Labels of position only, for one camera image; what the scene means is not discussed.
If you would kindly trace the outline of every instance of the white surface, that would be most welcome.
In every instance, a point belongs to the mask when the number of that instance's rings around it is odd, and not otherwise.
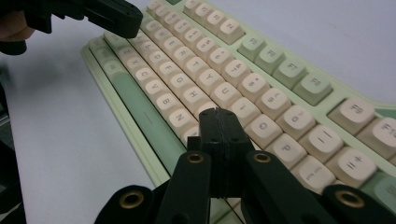
[[[395,103],[396,2],[212,2],[353,89]],[[103,31],[55,17],[52,27],[22,56],[0,55],[26,215],[92,223],[115,190],[152,184],[79,55]]]

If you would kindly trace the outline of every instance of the keyboard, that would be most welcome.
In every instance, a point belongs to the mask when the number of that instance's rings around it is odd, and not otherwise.
[[[156,186],[199,134],[199,113],[221,107],[306,188],[346,184],[396,214],[396,105],[362,97],[209,2],[153,0],[143,14],[136,38],[104,32],[81,55]],[[244,222],[238,199],[212,200],[218,222]]]

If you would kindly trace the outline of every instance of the function key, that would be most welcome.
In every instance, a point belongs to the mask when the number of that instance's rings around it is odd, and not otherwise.
[[[389,159],[396,154],[396,119],[376,119],[357,137],[380,156]]]
[[[256,57],[254,63],[268,74],[273,74],[274,70],[285,60],[283,50],[274,46],[267,45]]]
[[[231,45],[236,40],[244,36],[245,31],[239,22],[228,19],[219,28],[218,38],[224,41],[226,44]]]
[[[372,105],[358,97],[351,97],[337,106],[330,114],[329,118],[343,127],[347,132],[356,134],[375,115]]]
[[[187,0],[186,4],[184,4],[183,12],[189,17],[193,18],[195,14],[195,9],[201,5],[202,0]]]
[[[332,91],[332,84],[327,78],[310,73],[294,87],[293,91],[311,105],[317,105]]]
[[[147,7],[147,12],[148,12],[148,14],[150,14],[151,16],[154,16],[154,15],[155,15],[155,10],[156,10],[158,7],[162,6],[162,5],[163,5],[163,4],[161,3],[160,0],[151,0],[151,1],[148,3],[148,7]]]
[[[221,11],[214,10],[206,19],[205,28],[212,34],[217,35],[220,26],[226,20],[225,14]]]
[[[262,36],[256,34],[249,34],[239,46],[239,53],[244,55],[251,62],[254,62],[256,55],[264,48],[265,40]]]
[[[275,70],[273,77],[291,89],[306,74],[306,68],[300,61],[288,58]]]
[[[198,8],[195,9],[194,20],[205,26],[207,17],[212,13],[213,8],[208,3],[202,3]]]

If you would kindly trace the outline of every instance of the keycap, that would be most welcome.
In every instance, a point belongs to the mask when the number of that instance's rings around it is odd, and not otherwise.
[[[324,188],[335,181],[334,174],[314,157],[308,155],[291,173],[304,187],[320,194]]]
[[[190,49],[193,49],[195,45],[202,39],[204,38],[204,34],[198,30],[197,28],[191,28],[185,35],[183,40],[183,43],[189,47]]]
[[[213,69],[206,69],[200,76],[195,80],[197,85],[204,91],[206,94],[210,94],[220,83],[223,83],[224,78],[219,75]]]
[[[383,158],[390,159],[396,154],[396,119],[376,119],[357,137]]]
[[[218,30],[218,37],[228,45],[233,44],[244,34],[242,26],[233,19],[226,20]]]
[[[238,117],[242,127],[248,125],[252,120],[260,115],[260,110],[248,98],[242,97],[236,100],[228,110],[233,111]]]
[[[214,10],[207,16],[205,28],[210,31],[212,34],[217,35],[220,26],[227,20],[225,14],[221,11]]]
[[[294,87],[293,91],[311,105],[317,105],[332,92],[332,84],[327,78],[310,73]]]
[[[290,57],[275,70],[273,77],[280,81],[287,88],[291,89],[306,74],[307,71],[305,66],[297,59]]]
[[[210,93],[210,98],[221,108],[229,107],[241,97],[242,94],[229,82],[219,84],[212,93]]]
[[[172,34],[165,28],[160,28],[158,31],[154,33],[152,40],[158,45],[162,46],[165,40],[171,37]]]
[[[183,47],[183,43],[174,36],[163,41],[163,51],[168,55],[173,55],[174,52],[181,47]]]
[[[310,155],[322,163],[326,162],[344,144],[337,133],[320,124],[306,134],[299,143]]]
[[[181,102],[170,92],[159,96],[155,102],[157,109],[165,118],[169,117],[175,110],[183,108]]]
[[[134,77],[134,80],[137,81],[140,87],[146,86],[148,82],[150,82],[152,79],[157,78],[157,75],[155,74],[154,71],[152,71],[151,68],[143,67],[139,70],[137,70],[135,73],[131,73],[132,76]]]
[[[185,108],[177,109],[169,115],[169,125],[177,136],[183,136],[188,129],[198,125],[196,119]]]
[[[147,12],[151,15],[151,16],[154,16],[154,13],[155,13],[155,9],[157,9],[159,6],[161,6],[162,5],[162,3],[161,3],[161,1],[159,1],[159,0],[151,0],[149,3],[148,3],[148,6],[147,6]]]
[[[170,79],[176,75],[182,73],[181,69],[171,61],[162,63],[157,70],[158,76],[166,83],[169,84]]]
[[[182,39],[191,27],[191,24],[186,20],[178,21],[174,26],[173,34],[175,35],[175,37]]]
[[[176,12],[169,12],[163,18],[163,26],[169,30],[169,32],[175,31],[175,24],[180,21],[181,18]]]
[[[360,187],[376,171],[375,163],[352,147],[342,148],[326,166],[339,180],[354,188]]]
[[[248,66],[237,59],[229,62],[225,66],[224,71],[221,73],[224,79],[226,79],[234,86],[238,86],[238,84],[242,81],[242,79],[248,74],[250,74],[250,70],[248,69]]]
[[[374,107],[359,97],[351,97],[337,106],[329,118],[347,132],[356,134],[374,117]]]
[[[195,9],[202,3],[202,0],[188,0],[184,4],[183,12],[189,17],[193,18]]]
[[[224,64],[228,64],[233,60],[233,55],[224,48],[217,48],[213,50],[207,59],[207,63],[213,69],[215,69],[218,73],[222,73],[224,71]]]
[[[193,57],[186,63],[183,70],[192,80],[196,80],[208,68],[209,65],[202,58]]]
[[[205,26],[206,19],[212,11],[212,6],[210,6],[208,3],[202,3],[198,6],[198,8],[195,9],[193,19],[201,25]]]
[[[260,148],[266,148],[283,133],[279,125],[264,114],[260,114],[251,121],[245,128],[245,132]]]
[[[291,101],[285,92],[271,88],[257,100],[256,105],[262,113],[271,119],[276,119],[291,107]]]
[[[311,113],[299,105],[291,106],[276,123],[291,137],[298,140],[315,126]]]
[[[194,113],[200,105],[210,101],[209,97],[197,86],[187,89],[181,95],[180,100],[191,113]]]
[[[95,56],[96,60],[101,64],[117,60],[117,57],[114,55],[109,47],[97,49],[93,52],[93,55]]]
[[[286,133],[281,134],[265,151],[275,154],[288,169],[306,156],[305,149]]]
[[[244,55],[247,59],[254,62],[254,59],[259,52],[266,45],[265,40],[262,36],[256,34],[248,34],[245,40],[239,46],[238,51]]]
[[[184,68],[186,62],[188,62],[191,58],[195,57],[195,53],[192,52],[189,48],[186,46],[182,46],[175,50],[173,54],[174,58],[173,61],[177,63],[177,65],[181,68]]]
[[[161,95],[170,92],[166,85],[158,78],[148,82],[144,90],[151,101],[155,101]]]
[[[192,86],[195,86],[195,83],[184,73],[176,74],[169,79],[168,83],[169,89],[180,98],[180,96]]]
[[[204,37],[195,45],[194,52],[207,61],[210,54],[218,47],[216,42],[210,37]]]
[[[124,76],[128,74],[125,68],[119,61],[109,61],[103,64],[103,70],[105,70],[106,75],[110,78],[116,78],[118,76]]]
[[[254,63],[272,75],[277,66],[285,60],[285,57],[282,49],[274,45],[267,45],[256,57]]]
[[[270,89],[268,82],[258,73],[251,73],[239,83],[237,89],[251,102],[256,102],[266,91]]]

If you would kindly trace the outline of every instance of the cream keycap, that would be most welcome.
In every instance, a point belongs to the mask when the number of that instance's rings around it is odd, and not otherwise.
[[[183,108],[183,104],[170,92],[160,95],[155,101],[155,106],[164,118],[168,118],[175,110]]]
[[[352,147],[344,147],[326,166],[347,185],[360,187],[375,171],[375,163],[365,154]]]
[[[229,82],[219,84],[212,93],[210,93],[210,98],[221,108],[229,107],[241,97],[242,94]]]
[[[224,48],[215,49],[207,59],[207,63],[218,73],[222,73],[224,69],[224,64],[228,64],[233,60],[233,55]]]
[[[291,107],[291,101],[285,92],[271,88],[257,99],[256,106],[271,119],[276,119]]]
[[[195,14],[195,9],[201,5],[202,0],[187,0],[184,4],[183,12],[189,17],[193,18]]]
[[[301,106],[293,105],[276,120],[276,123],[285,133],[298,140],[315,126],[315,119]]]
[[[212,34],[217,35],[220,26],[227,20],[225,14],[221,11],[214,10],[207,16],[205,28],[210,31]]]
[[[200,23],[202,26],[205,26],[207,17],[212,13],[213,7],[210,6],[208,3],[202,3],[195,9],[195,13],[193,19]]]
[[[357,137],[380,156],[389,159],[396,154],[396,119],[375,119]]]
[[[206,69],[200,76],[198,76],[195,81],[197,85],[209,95],[219,84],[223,83],[225,80],[221,75],[219,75],[219,73],[209,68]]]
[[[188,129],[198,125],[198,121],[186,108],[180,108],[172,112],[169,115],[168,123],[179,138]]]
[[[244,34],[245,31],[242,26],[233,19],[226,20],[218,30],[218,38],[228,45],[233,44],[236,40],[244,36]]]
[[[158,78],[157,74],[151,70],[150,67],[144,67],[137,70],[135,73],[131,73],[134,79],[137,81],[140,87],[144,88],[148,82],[154,78]]]
[[[372,105],[359,97],[351,97],[337,106],[329,114],[329,118],[347,132],[356,134],[373,119],[374,115],[375,109]]]
[[[288,169],[306,156],[305,149],[286,133],[280,135],[265,151],[276,155]]]
[[[259,97],[270,89],[270,85],[262,75],[251,73],[242,80],[237,89],[251,102],[256,102]]]
[[[249,74],[250,69],[248,66],[237,59],[230,61],[221,73],[225,80],[233,84],[235,87],[237,87],[242,79]]]
[[[148,82],[144,87],[144,91],[151,102],[155,102],[158,97],[170,92],[159,78],[154,78]]]
[[[209,102],[210,99],[198,86],[193,86],[181,95],[180,101],[191,113],[194,113],[200,105]]]
[[[184,73],[179,73],[172,76],[168,83],[169,89],[180,98],[180,96],[195,83]]]
[[[344,144],[336,132],[321,124],[306,134],[299,143],[310,155],[322,163],[326,162]]]
[[[242,127],[247,126],[252,120],[257,118],[261,112],[248,98],[242,97],[235,101],[228,110],[233,111],[238,117]]]
[[[260,114],[251,121],[245,128],[245,132],[260,148],[266,148],[283,133],[279,125],[264,114]]]
[[[192,79],[196,80],[206,69],[209,68],[204,60],[200,57],[191,58],[183,67],[184,72]]]
[[[335,181],[334,174],[313,156],[306,156],[291,170],[291,173],[304,187],[317,194]]]

